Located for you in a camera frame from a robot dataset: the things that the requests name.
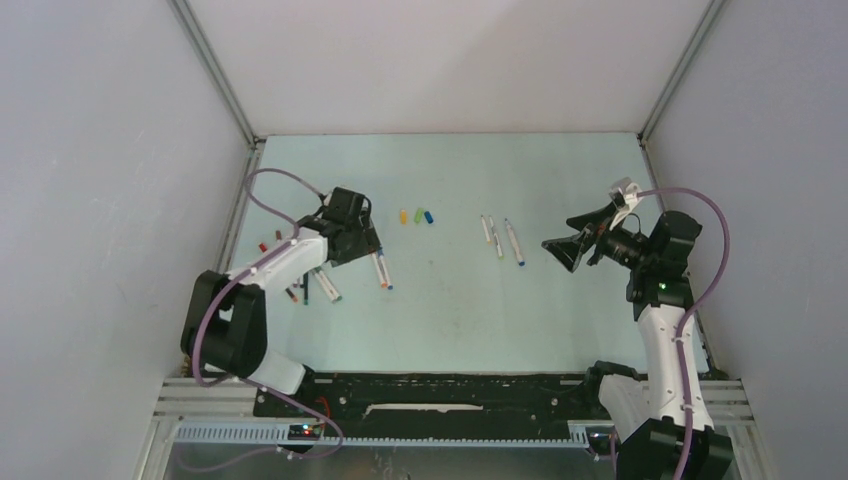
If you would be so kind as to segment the large blue marker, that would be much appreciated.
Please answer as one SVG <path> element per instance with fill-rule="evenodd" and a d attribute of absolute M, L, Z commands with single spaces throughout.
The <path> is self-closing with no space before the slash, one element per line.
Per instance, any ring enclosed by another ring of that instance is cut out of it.
<path fill-rule="evenodd" d="M 526 265 L 526 261 L 525 261 L 525 258 L 523 256 L 522 252 L 521 252 L 520 244 L 518 242 L 516 232 L 515 232 L 512 224 L 511 224 L 511 222 L 507 218 L 504 219 L 504 223 L 505 223 L 505 227 L 506 227 L 506 230 L 507 230 L 507 235 L 508 235 L 511 247 L 513 249 L 513 252 L 514 252 L 514 255 L 515 255 L 515 258 L 516 258 L 516 262 L 520 267 L 524 267 Z"/>

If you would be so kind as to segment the orange cap marker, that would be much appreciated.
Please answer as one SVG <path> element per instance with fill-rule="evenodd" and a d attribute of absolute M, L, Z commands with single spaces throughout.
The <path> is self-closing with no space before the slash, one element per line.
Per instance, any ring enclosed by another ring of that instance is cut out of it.
<path fill-rule="evenodd" d="M 374 267 L 375 267 L 375 270 L 376 270 L 376 273 L 377 273 L 377 276 L 378 276 L 378 281 L 380 283 L 380 287 L 381 288 L 388 288 L 388 281 L 386 280 L 386 277 L 384 275 L 383 268 L 382 268 L 382 265 L 380 263 L 379 257 L 377 256 L 376 253 L 372 253 L 371 259 L 372 259 L 372 262 L 374 264 Z"/>

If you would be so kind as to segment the light green pen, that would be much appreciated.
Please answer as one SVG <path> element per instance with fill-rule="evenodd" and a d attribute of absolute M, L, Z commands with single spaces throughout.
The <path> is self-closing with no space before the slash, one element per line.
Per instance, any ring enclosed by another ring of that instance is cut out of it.
<path fill-rule="evenodd" d="M 504 258 L 503 248 L 502 248 L 502 245 L 501 245 L 501 241 L 500 241 L 498 232 L 497 232 L 496 227 L 495 227 L 494 219 L 491 215 L 488 216 L 488 225 L 489 225 L 489 230 L 490 230 L 492 242 L 495 245 L 497 257 L 499 259 L 503 259 Z"/>

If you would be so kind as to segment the yellow pen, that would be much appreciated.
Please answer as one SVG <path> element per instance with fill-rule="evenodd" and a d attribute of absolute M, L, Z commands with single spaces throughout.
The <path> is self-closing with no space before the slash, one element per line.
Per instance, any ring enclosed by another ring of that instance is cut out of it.
<path fill-rule="evenodd" d="M 482 225 L 482 229 L 483 229 L 483 232 L 484 232 L 486 243 L 491 244 L 492 238 L 491 238 L 489 226 L 488 226 L 486 217 L 482 214 L 480 215 L 480 222 L 481 222 L 481 225 Z"/>

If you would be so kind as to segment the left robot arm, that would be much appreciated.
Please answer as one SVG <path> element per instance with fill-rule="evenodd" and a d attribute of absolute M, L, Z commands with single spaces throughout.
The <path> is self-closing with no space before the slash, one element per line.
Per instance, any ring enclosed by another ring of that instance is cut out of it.
<path fill-rule="evenodd" d="M 313 270 L 376 253 L 381 242 L 371 210 L 364 194 L 336 187 L 314 214 L 298 220 L 292 238 L 252 265 L 201 273 L 187 310 L 182 352 L 199 366 L 211 365 L 278 391 L 278 404 L 292 416 L 311 412 L 316 390 L 303 381 L 308 368 L 271 347 L 266 299 Z"/>

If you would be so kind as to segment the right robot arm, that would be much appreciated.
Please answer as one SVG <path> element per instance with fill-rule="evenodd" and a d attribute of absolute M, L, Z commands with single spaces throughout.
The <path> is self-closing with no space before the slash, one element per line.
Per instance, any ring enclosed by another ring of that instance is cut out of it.
<path fill-rule="evenodd" d="M 695 301 L 686 276 L 701 225 L 679 212 L 663 213 L 651 234 L 623 227 L 629 212 L 613 203 L 567 219 L 572 236 L 543 248 L 573 272 L 609 258 L 630 272 L 626 298 L 647 355 L 648 383 L 614 372 L 586 385 L 585 411 L 611 417 L 616 439 L 610 455 L 618 479 L 721 479 L 734 453 L 707 410 L 694 362 Z"/>

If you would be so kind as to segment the red pen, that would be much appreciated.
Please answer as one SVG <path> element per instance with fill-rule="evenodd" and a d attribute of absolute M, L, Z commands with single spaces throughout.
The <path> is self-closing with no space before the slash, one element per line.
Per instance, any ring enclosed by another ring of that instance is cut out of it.
<path fill-rule="evenodd" d="M 299 302 L 298 296 L 294 293 L 294 291 L 291 288 L 286 288 L 285 292 L 293 303 Z"/>

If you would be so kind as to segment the green cap marker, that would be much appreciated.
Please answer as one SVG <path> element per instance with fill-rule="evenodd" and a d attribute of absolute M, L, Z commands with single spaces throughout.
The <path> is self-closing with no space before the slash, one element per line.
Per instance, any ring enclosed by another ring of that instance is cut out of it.
<path fill-rule="evenodd" d="M 342 295 L 339 290 L 336 288 L 335 284 L 331 281 L 330 277 L 322 268 L 316 268 L 313 270 L 313 275 L 318 280 L 319 284 L 325 291 L 325 294 L 328 296 L 332 303 L 338 303 L 342 300 Z"/>

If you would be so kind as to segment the right controller board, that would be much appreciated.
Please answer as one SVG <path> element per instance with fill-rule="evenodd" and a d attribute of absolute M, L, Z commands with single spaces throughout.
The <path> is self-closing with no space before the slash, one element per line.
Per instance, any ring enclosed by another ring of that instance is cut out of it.
<path fill-rule="evenodd" d="M 609 449 L 612 444 L 618 446 L 620 439 L 615 432 L 590 432 L 588 434 L 590 446 L 595 449 Z"/>

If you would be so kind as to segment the controller board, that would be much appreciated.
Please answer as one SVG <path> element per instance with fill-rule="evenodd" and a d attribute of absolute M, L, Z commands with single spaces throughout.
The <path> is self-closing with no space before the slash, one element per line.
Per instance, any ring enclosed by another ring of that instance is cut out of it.
<path fill-rule="evenodd" d="M 595 449 L 609 449 L 612 444 L 618 446 L 620 439 L 615 432 L 590 432 L 588 434 L 590 446 Z"/>
<path fill-rule="evenodd" d="M 323 436 L 322 425 L 296 424 L 288 427 L 288 441 L 318 441 Z"/>

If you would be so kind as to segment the left controller board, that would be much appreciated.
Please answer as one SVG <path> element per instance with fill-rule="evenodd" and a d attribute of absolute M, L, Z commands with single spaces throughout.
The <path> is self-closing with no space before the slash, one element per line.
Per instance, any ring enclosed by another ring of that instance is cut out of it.
<path fill-rule="evenodd" d="M 318 441 L 323 436 L 322 425 L 296 424 L 288 427 L 288 441 Z"/>

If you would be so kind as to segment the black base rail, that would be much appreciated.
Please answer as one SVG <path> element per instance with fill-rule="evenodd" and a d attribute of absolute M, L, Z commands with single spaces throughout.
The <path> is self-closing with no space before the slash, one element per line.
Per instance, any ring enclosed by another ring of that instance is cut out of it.
<path fill-rule="evenodd" d="M 293 398 L 346 436 L 401 439 L 568 439 L 569 424 L 607 420 L 601 379 L 634 369 L 598 361 L 585 374 L 317 372 Z"/>

